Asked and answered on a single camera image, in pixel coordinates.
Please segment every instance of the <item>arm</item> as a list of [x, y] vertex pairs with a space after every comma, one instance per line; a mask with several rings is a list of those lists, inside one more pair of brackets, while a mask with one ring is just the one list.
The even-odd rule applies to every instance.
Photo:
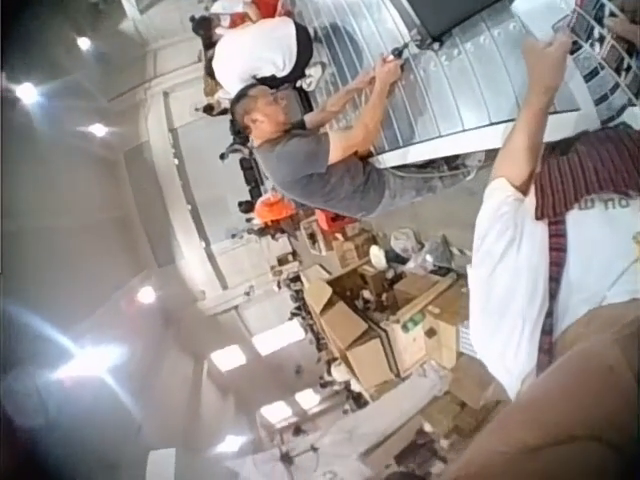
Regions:
[[390, 83], [376, 81], [371, 97], [353, 127], [329, 132], [330, 165], [371, 149], [380, 133], [390, 88]]
[[640, 48], [640, 25], [634, 25], [626, 18], [607, 18], [605, 26], [616, 35], [632, 42]]
[[317, 110], [304, 116], [305, 127], [315, 130], [324, 127], [336, 118], [347, 106], [347, 103], [362, 91], [362, 87], [356, 82], [347, 85], [329, 99]]
[[504, 178], [526, 195], [536, 171], [552, 98], [527, 94], [511, 132], [500, 149], [491, 179]]
[[567, 34], [546, 44], [528, 39], [523, 47], [529, 78], [527, 95], [491, 172], [492, 180], [504, 178], [523, 195], [529, 191], [540, 160], [549, 109], [564, 80], [570, 49], [571, 37]]

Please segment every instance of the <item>metal panel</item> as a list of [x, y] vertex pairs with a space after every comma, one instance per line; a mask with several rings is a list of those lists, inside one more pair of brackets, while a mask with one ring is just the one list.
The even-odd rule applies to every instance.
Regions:
[[468, 321], [458, 327], [458, 350], [462, 353], [478, 358], [478, 354], [471, 343], [471, 333], [469, 332]]
[[[325, 77], [311, 98], [318, 106], [377, 58], [409, 40], [400, 0], [297, 2], [296, 18], [326, 50]], [[452, 32], [436, 54], [410, 47], [405, 74], [389, 100], [377, 153], [515, 118], [526, 91], [521, 45], [526, 29], [508, 2], [498, 3]], [[330, 128], [343, 128], [365, 98], [353, 102]], [[568, 88], [556, 111], [578, 109]]]

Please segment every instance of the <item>cardboard box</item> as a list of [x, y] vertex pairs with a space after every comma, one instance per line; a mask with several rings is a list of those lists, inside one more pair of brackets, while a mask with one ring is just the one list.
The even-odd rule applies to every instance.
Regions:
[[[338, 285], [345, 281], [336, 277], [333, 280]], [[327, 342], [363, 388], [369, 390], [392, 380], [394, 376], [379, 335], [337, 295], [331, 281], [316, 280], [305, 289], [307, 304]]]
[[393, 287], [398, 308], [403, 308], [413, 302], [420, 295], [431, 289], [436, 281], [437, 280], [430, 275], [407, 273], [407, 276]]
[[461, 410], [462, 402], [447, 392], [423, 408], [420, 411], [420, 417], [425, 429], [444, 436], [453, 429], [455, 418]]
[[358, 273], [367, 289], [374, 295], [380, 296], [387, 291], [387, 277], [385, 272], [381, 272], [373, 265], [366, 264], [358, 268]]
[[315, 217], [300, 222], [300, 233], [304, 237], [309, 251], [315, 255], [326, 255], [333, 250], [331, 235], [318, 225]]
[[312, 265], [300, 272], [302, 284], [308, 287], [315, 280], [326, 280], [331, 274], [322, 265]]
[[374, 474], [382, 475], [393, 471], [393, 457], [413, 441], [416, 432], [421, 428], [422, 419], [420, 416], [412, 417], [382, 442], [366, 450], [361, 456], [363, 463]]
[[429, 287], [417, 298], [404, 305], [393, 319], [402, 325], [414, 316], [423, 315], [425, 356], [445, 368], [453, 368], [458, 359], [458, 325], [466, 321], [468, 297], [464, 282], [455, 274], [447, 277], [433, 275], [407, 277], [404, 285], [394, 288], [405, 299], [418, 289]]
[[473, 437], [484, 425], [486, 425], [491, 413], [497, 408], [498, 402], [493, 402], [475, 409], [465, 406], [454, 419], [454, 431], [462, 438]]
[[399, 377], [409, 376], [428, 359], [422, 328], [418, 327], [409, 332], [403, 332], [402, 326], [397, 322], [385, 322], [381, 327], [389, 337], [391, 354], [394, 357]]
[[451, 373], [449, 391], [472, 408], [508, 399], [502, 385], [480, 360], [461, 355]]
[[369, 248], [376, 244], [373, 234], [362, 230], [351, 237], [334, 240], [332, 248], [341, 268], [348, 268], [359, 261], [369, 258]]

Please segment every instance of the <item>black chair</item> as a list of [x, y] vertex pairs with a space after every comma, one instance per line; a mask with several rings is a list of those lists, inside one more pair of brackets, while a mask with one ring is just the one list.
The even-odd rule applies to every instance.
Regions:
[[255, 167], [255, 162], [253, 160], [253, 158], [251, 157], [241, 157], [240, 158], [240, 170], [245, 171], [245, 170], [254, 170]]
[[258, 176], [255, 170], [243, 170], [242, 177], [244, 178], [244, 184], [249, 187], [251, 185], [260, 185], [261, 178]]
[[257, 202], [262, 197], [262, 189], [259, 186], [249, 188], [249, 198]]

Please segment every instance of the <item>cable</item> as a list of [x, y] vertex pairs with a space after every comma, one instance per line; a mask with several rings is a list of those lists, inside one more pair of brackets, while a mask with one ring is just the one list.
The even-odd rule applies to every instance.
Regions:
[[629, 265], [627, 265], [625, 268], [622, 269], [622, 271], [616, 276], [616, 278], [613, 280], [613, 282], [611, 282], [611, 284], [607, 288], [607, 291], [598, 302], [598, 306], [602, 306], [602, 304], [607, 298], [607, 295], [609, 295], [609, 293], [611, 293], [611, 290], [613, 290], [613, 287], [615, 287], [618, 284], [618, 282], [622, 279], [622, 277], [624, 277], [625, 274], [629, 271], [629, 269], [633, 267], [636, 263], [640, 264], [640, 257], [634, 258], [633, 260], [631, 260]]
[[415, 178], [435, 178], [435, 177], [448, 177], [450, 175], [458, 175], [462, 172], [468, 172], [469, 175], [471, 175], [473, 173], [473, 169], [471, 168], [459, 168], [458, 170], [451, 170], [451, 171], [447, 171], [447, 172], [427, 172], [427, 173], [408, 173], [408, 172], [402, 172], [400, 170], [396, 170], [398, 167], [392, 167], [389, 170], [391, 170], [394, 175], [398, 175], [399, 177], [415, 177]]

